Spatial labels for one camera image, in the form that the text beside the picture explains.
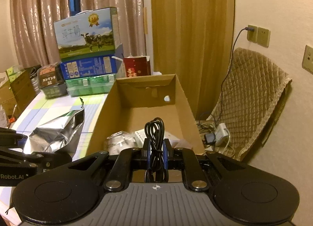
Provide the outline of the brown cardboard box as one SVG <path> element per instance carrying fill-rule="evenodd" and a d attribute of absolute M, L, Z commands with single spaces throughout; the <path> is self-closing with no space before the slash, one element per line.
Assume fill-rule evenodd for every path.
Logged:
<path fill-rule="evenodd" d="M 163 183 L 165 131 L 180 139 L 171 144 L 173 149 L 191 149 L 196 157 L 204 152 L 194 116 L 175 75 L 116 80 L 100 111 L 87 153 L 108 150 L 107 138 L 114 133 L 141 129 L 149 141 L 148 169 L 142 170 L 146 183 Z M 108 174 L 117 156 L 104 164 Z"/>

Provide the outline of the green drink carton pack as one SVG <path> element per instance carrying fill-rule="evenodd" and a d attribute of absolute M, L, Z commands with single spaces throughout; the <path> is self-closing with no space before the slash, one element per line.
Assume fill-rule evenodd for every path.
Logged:
<path fill-rule="evenodd" d="M 115 74 L 66 80 L 67 92 L 71 97 L 108 94 L 116 80 Z"/>

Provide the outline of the clear plastic blister packaging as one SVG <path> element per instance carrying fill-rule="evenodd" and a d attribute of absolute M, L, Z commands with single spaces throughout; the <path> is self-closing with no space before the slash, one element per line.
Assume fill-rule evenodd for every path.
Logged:
<path fill-rule="evenodd" d="M 141 148 L 143 143 L 133 133 L 119 131 L 107 138 L 107 148 L 110 155 L 117 155 L 124 149 Z"/>

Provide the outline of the open cardboard box pile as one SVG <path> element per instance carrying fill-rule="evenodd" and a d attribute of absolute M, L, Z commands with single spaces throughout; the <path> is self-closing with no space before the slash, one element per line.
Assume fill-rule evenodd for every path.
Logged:
<path fill-rule="evenodd" d="M 11 81 L 6 72 L 1 72 L 1 106 L 8 117 L 18 118 L 37 95 L 30 74 L 31 68 L 27 68 Z"/>

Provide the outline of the dark Honglu food box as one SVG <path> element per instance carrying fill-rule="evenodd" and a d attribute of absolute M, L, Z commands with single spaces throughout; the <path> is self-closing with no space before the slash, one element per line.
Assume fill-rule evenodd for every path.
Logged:
<path fill-rule="evenodd" d="M 67 86 L 59 62 L 39 68 L 37 81 L 39 89 L 43 91 L 47 99 L 67 95 Z"/>

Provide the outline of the red gift bag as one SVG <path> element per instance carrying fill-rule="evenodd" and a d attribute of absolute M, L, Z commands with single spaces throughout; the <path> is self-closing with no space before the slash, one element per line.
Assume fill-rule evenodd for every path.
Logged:
<path fill-rule="evenodd" d="M 150 56 L 129 56 L 124 58 L 126 77 L 151 75 Z"/>

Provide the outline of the blue carton box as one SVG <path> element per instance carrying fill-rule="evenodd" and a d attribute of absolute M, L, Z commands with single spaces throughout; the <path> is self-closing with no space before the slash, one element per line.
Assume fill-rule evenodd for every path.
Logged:
<path fill-rule="evenodd" d="M 124 49 L 121 44 L 112 52 L 61 62 L 60 69 L 65 80 L 95 77 L 106 74 L 118 74 L 120 77 L 122 75 L 123 58 Z"/>

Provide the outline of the wall power socket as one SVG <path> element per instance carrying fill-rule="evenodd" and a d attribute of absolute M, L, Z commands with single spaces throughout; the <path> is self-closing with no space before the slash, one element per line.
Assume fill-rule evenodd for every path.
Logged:
<path fill-rule="evenodd" d="M 262 47 L 268 48 L 270 44 L 271 31 L 266 28 L 247 26 L 247 41 L 256 43 Z"/>

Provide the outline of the pure milk gift box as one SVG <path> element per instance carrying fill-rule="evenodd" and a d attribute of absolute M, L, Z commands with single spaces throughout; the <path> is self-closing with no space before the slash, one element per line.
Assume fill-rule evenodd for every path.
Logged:
<path fill-rule="evenodd" d="M 116 7 L 82 11 L 54 22 L 62 61 L 113 53 L 121 44 Z"/>

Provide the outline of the white ointment box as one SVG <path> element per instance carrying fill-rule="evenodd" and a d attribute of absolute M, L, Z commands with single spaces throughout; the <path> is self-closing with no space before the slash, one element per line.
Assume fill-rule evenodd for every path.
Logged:
<path fill-rule="evenodd" d="M 134 133 L 134 139 L 136 141 L 136 144 L 138 147 L 142 148 L 145 139 L 147 138 L 146 134 L 145 134 L 145 130 L 141 129 L 138 131 L 135 131 Z M 174 143 L 174 142 L 178 142 L 180 139 L 174 135 L 172 135 L 171 133 L 165 131 L 165 135 L 164 135 L 165 139 L 169 139 L 170 143 Z"/>

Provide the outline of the green tissue packs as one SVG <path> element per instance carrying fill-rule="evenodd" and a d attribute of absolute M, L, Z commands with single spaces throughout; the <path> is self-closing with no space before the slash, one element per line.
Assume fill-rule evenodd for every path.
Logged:
<path fill-rule="evenodd" d="M 6 70 L 8 78 L 12 81 L 24 71 L 21 65 L 14 65 Z"/>

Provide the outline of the beige curtain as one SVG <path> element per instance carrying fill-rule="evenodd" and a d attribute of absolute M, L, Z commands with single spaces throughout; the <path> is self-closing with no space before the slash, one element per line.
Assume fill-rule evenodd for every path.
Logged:
<path fill-rule="evenodd" d="M 23 67 L 59 60 L 54 22 L 80 11 L 117 7 L 126 55 L 145 55 L 144 0 L 11 0 L 10 15 L 18 63 Z"/>

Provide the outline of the quilted chair cushion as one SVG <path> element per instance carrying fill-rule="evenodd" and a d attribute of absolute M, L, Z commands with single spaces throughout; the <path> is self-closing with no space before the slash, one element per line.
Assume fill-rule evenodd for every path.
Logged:
<path fill-rule="evenodd" d="M 291 87 L 291 76 L 263 54 L 234 51 L 229 76 L 209 120 L 225 123 L 230 141 L 216 151 L 242 161 L 255 143 L 265 144 Z"/>

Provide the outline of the wall data socket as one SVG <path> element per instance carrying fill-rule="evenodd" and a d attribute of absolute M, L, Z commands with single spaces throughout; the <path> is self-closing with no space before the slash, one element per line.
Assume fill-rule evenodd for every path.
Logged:
<path fill-rule="evenodd" d="M 313 48 L 308 45 L 303 54 L 302 68 L 313 74 Z"/>

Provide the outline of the silver foil bag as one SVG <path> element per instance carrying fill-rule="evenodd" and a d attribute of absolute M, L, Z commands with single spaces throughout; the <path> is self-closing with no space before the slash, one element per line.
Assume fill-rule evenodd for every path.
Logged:
<path fill-rule="evenodd" d="M 85 111 L 84 102 L 81 99 L 81 107 L 58 116 L 36 127 L 29 135 L 23 152 L 66 152 L 70 156 L 76 153 L 84 126 Z"/>

